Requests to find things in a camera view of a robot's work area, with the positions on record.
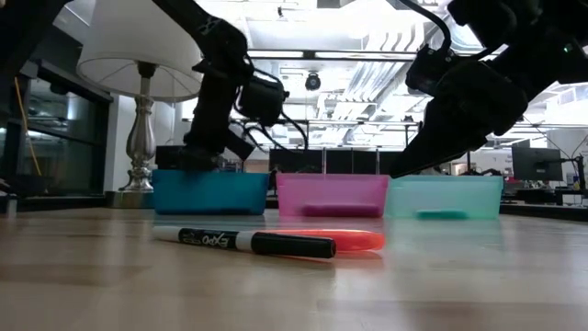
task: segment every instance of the dry erase marker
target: dry erase marker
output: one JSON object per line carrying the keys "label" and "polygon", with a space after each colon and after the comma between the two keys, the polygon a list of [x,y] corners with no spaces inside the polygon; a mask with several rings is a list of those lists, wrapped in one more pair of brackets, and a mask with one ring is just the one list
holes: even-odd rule
{"label": "dry erase marker", "polygon": [[153,237],[187,245],[199,245],[252,252],[261,255],[331,258],[336,253],[331,238],[257,231],[224,231],[191,229],[176,226],[154,226]]}

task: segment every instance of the white lampshade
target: white lampshade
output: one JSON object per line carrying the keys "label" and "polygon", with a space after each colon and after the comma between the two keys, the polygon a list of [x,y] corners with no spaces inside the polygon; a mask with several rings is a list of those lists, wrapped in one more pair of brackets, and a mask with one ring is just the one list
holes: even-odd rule
{"label": "white lampshade", "polygon": [[200,61],[192,38],[151,0],[97,0],[77,72],[103,89],[140,94],[137,61],[157,64],[150,97],[184,101],[200,90]]}

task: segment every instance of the silver lamp base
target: silver lamp base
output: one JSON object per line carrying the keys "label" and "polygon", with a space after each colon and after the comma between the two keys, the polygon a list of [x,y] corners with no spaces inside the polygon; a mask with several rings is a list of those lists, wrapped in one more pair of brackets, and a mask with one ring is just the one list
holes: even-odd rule
{"label": "silver lamp base", "polygon": [[106,192],[107,207],[114,209],[152,209],[152,192]]}
{"label": "silver lamp base", "polygon": [[107,204],[112,208],[147,209],[153,207],[153,187],[150,184],[149,161],[155,156],[155,136],[151,124],[153,100],[149,97],[151,77],[156,66],[138,62],[141,92],[135,97],[135,121],[127,139],[127,155],[131,169],[129,183],[117,192],[107,192]]}

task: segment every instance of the wooden table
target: wooden table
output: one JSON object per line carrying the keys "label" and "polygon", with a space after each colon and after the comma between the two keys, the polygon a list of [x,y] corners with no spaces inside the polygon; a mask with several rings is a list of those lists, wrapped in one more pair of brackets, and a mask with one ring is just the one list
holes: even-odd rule
{"label": "wooden table", "polygon": [[21,213],[0,222],[0,330],[588,329],[588,227],[500,221],[165,217],[203,227],[385,232],[330,261],[153,242],[151,211]]}

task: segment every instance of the green object in bin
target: green object in bin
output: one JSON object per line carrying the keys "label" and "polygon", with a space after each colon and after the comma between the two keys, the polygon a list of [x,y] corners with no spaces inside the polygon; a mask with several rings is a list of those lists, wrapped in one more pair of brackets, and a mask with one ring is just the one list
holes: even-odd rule
{"label": "green object in bin", "polygon": [[419,220],[467,220],[464,211],[417,211],[415,216]]}

